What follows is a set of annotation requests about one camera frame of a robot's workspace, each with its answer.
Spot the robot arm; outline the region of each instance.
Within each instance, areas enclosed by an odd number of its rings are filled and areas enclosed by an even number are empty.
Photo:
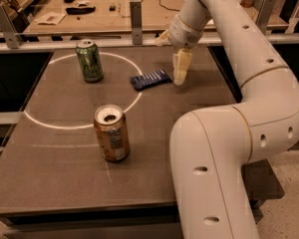
[[[183,236],[256,239],[241,165],[285,151],[299,140],[299,84],[237,0],[187,0],[168,30],[174,56],[190,53],[210,17],[243,100],[190,112],[172,130],[171,171]],[[174,64],[186,71],[190,60],[177,59]]]

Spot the metal bracket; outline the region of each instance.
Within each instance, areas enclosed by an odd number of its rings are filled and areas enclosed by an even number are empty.
[[[20,47],[22,40],[17,34],[15,27],[12,24],[5,8],[0,4],[0,29],[3,33],[6,44],[11,49],[17,49]]]
[[[131,26],[133,44],[143,43],[142,32],[142,2],[130,1]]]
[[[256,19],[256,25],[263,34],[266,33],[269,18],[271,16],[275,2],[276,0],[262,0],[259,14]]]

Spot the table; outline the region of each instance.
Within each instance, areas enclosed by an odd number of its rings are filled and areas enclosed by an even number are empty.
[[[39,18],[46,13],[56,12],[67,14],[66,8],[76,6],[76,0],[72,4],[63,0],[51,0],[36,16]],[[26,33],[67,33],[67,32],[101,32],[115,33],[131,31],[130,1],[131,0],[89,0],[91,6],[96,6],[96,11],[85,15],[67,15],[58,25],[39,25],[32,22],[25,30]],[[168,9],[179,10],[183,0],[161,0],[161,4]],[[110,11],[110,6],[115,5],[116,11]],[[142,16],[144,32],[162,32],[168,28],[172,18],[177,13],[159,5],[159,0],[143,0]],[[246,8],[250,17],[256,20],[257,11],[254,8]],[[287,29],[288,24],[277,15],[272,15],[269,20],[268,30]],[[205,28],[214,31],[211,22]]]
[[[109,210],[175,209],[168,153],[174,122],[191,110],[234,102],[205,47],[194,49],[182,87],[166,84],[142,93],[129,78],[157,69],[171,76],[172,47],[100,50],[105,76],[95,84],[83,80],[74,49],[54,53],[0,157],[5,221],[24,225],[51,222],[53,215],[87,219]],[[131,153],[119,163],[102,158],[92,127],[104,104],[126,111]]]

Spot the soda can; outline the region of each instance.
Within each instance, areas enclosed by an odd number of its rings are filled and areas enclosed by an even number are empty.
[[[84,80],[88,83],[99,81],[103,77],[98,46],[92,40],[82,40],[76,49]]]
[[[130,152],[126,115],[116,105],[98,108],[94,115],[94,128],[104,159],[119,161]]]

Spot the can lid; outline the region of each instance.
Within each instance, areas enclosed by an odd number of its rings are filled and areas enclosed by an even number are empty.
[[[90,39],[83,39],[81,40],[79,43],[78,43],[78,47],[79,48],[90,48],[92,46],[94,46],[95,43],[93,40],[90,40]]]
[[[97,109],[94,119],[100,124],[114,124],[123,116],[123,111],[116,105],[105,105]]]

